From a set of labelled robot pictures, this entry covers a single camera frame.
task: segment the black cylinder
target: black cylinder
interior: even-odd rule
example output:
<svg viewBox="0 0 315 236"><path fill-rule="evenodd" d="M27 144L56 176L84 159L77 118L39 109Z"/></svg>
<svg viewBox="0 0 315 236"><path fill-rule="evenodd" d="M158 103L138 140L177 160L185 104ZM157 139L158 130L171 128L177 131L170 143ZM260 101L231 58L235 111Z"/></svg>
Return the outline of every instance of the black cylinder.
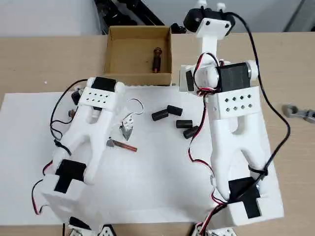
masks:
<svg viewBox="0 0 315 236"><path fill-rule="evenodd" d="M176 121L176 128L178 128L178 129L190 129L190 128L192 128L192 120L191 119L186 119L186 120L178 119Z"/></svg>
<svg viewBox="0 0 315 236"><path fill-rule="evenodd" d="M183 108L179 108L179 107L174 107L174 106L168 105L167 106L167 111L168 111L169 114L181 116L182 113L183 113Z"/></svg>
<svg viewBox="0 0 315 236"><path fill-rule="evenodd" d="M163 119L165 117L168 117L168 112L167 112L166 109L162 110L162 111L159 111L159 112L155 112L155 113L152 114L152 119L154 121L157 121L159 119Z"/></svg>
<svg viewBox="0 0 315 236"><path fill-rule="evenodd" d="M189 139L197 133L199 126L194 126L193 128L187 129L183 132L185 139Z"/></svg>

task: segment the black cable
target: black cable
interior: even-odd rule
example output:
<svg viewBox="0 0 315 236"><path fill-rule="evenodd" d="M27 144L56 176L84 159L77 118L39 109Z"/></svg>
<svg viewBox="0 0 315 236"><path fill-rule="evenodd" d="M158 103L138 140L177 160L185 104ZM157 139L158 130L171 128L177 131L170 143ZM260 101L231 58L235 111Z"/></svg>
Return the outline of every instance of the black cable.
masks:
<svg viewBox="0 0 315 236"><path fill-rule="evenodd" d="M265 173L266 171L268 170L268 167L269 165L271 164L271 162L274 160L276 154L278 153L278 151L280 150L280 148L285 144L285 142L288 140L288 138L290 137L290 134L291 134L291 127L289 125L289 123L287 122L287 120L272 106L272 104L270 103L268 97L267 97L267 94L266 94L266 91L263 87L263 84L262 84L262 80L261 80L261 76L260 76L260 69L259 69L259 60L258 60L258 53L257 53L257 50L256 50L256 46L255 46L255 42L254 42L254 39L252 37L252 32L249 28L249 26L247 25L246 21L241 17L239 16L238 14L234 13L234 12L226 12L224 13L225 16L227 15L231 15L231 16L234 16L236 18L238 18L242 24L244 25L248 35L249 35L249 38L250 38L250 41L251 41L251 45L252 45L252 50L253 50L253 53L254 53L254 56L255 56L255 62L257 64L257 69L258 69L258 81L259 81L259 86L260 86L260 89L261 89L261 93L266 101L266 103L268 104L268 106L270 107L270 109L285 123L286 127L287 127L287 133L285 135L285 137L283 138L283 140L277 145L277 147L275 148L275 150L273 151L273 153L271 154L270 158L268 159L268 161L266 162L264 168L263 168L263 172L261 172L258 176L258 178L250 185L246 186L242 191L240 191L238 194L237 194L237 197L236 197L236 200L237 199L240 199L244 194L247 193L247 191L249 191L251 189L252 186L255 186L257 185L257 183L262 180L264 177L265 177ZM231 203L231 199L227 202L227 203L224 203L222 204L221 206L219 206L217 209L214 209L214 212L213 212L213 215L214 216L215 214L217 214L219 211L221 211L222 209L226 208L227 205Z"/></svg>
<svg viewBox="0 0 315 236"><path fill-rule="evenodd" d="M65 224L63 224L63 236L65 235Z"/></svg>
<svg viewBox="0 0 315 236"><path fill-rule="evenodd" d="M62 123L62 124L69 124L69 123L72 122L73 119L71 119L69 122L64 122L64 121L61 121L61 120L53 120L53 119L54 119L54 114L55 114L55 112L56 112L56 109L57 109L57 107L58 107L60 101L62 100L62 98L65 96L65 94L66 94L73 86L75 86L76 84L78 84L78 83L80 83L80 82L84 82L84 81L87 81L87 79L78 80L78 81L74 82L73 84L71 84L71 85L63 92L63 94L60 96L60 98L58 99L57 103L55 104L55 107L54 107L53 112L52 112L51 117L50 117L50 125L49 125L49 126L50 126L50 133L51 133L52 136L53 136L56 140L58 140L58 141L61 140L61 138L63 137L63 134L62 134L61 131L59 131L59 130L53 128L53 123L59 122L59 123ZM55 135L54 132L59 133L59 134L60 134L60 138L58 138L58 137Z"/></svg>

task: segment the cardboard box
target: cardboard box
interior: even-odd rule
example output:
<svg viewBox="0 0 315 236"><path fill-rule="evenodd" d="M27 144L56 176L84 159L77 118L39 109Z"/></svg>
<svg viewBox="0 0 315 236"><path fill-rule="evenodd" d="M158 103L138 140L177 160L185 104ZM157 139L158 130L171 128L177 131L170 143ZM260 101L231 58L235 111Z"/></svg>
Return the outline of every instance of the cardboard box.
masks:
<svg viewBox="0 0 315 236"><path fill-rule="evenodd" d="M110 27L104 76L126 85L170 85L171 35L168 26ZM159 73L152 72L156 47L162 49Z"/></svg>

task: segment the table surface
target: table surface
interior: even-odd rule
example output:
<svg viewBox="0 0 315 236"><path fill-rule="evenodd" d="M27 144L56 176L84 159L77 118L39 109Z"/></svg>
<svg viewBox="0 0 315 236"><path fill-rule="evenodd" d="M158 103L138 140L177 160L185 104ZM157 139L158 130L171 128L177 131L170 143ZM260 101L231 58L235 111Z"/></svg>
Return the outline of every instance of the table surface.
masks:
<svg viewBox="0 0 315 236"><path fill-rule="evenodd" d="M311 109L314 105L314 33L255 33L261 76L269 99L279 110L292 103ZM9 92L63 91L75 80L102 75L106 36L0 38L0 102ZM173 81L181 64L194 64L199 43L193 35L173 35ZM220 59L239 62L253 59L246 34L232 34L219 42ZM262 102L267 131L273 149L286 129ZM314 124L289 120L292 135L275 159L285 209L285 218L242 226L238 236L308 235L313 230L315 197L312 178L315 165ZM119 236L184 236L191 223L122 224L114 226ZM0 236L60 236L61 226L0 227Z"/></svg>

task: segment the white plastic bracket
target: white plastic bracket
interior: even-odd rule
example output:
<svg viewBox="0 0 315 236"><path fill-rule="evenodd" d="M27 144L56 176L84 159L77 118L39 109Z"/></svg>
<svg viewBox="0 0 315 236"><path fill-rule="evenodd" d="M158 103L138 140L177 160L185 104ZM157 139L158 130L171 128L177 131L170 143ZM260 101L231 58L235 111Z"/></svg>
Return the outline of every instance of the white plastic bracket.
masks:
<svg viewBox="0 0 315 236"><path fill-rule="evenodd" d="M88 105L112 111L115 109L116 96L114 92L85 87L79 100L79 105Z"/></svg>
<svg viewBox="0 0 315 236"><path fill-rule="evenodd" d="M259 87L219 92L208 97L213 119L240 117L261 111Z"/></svg>

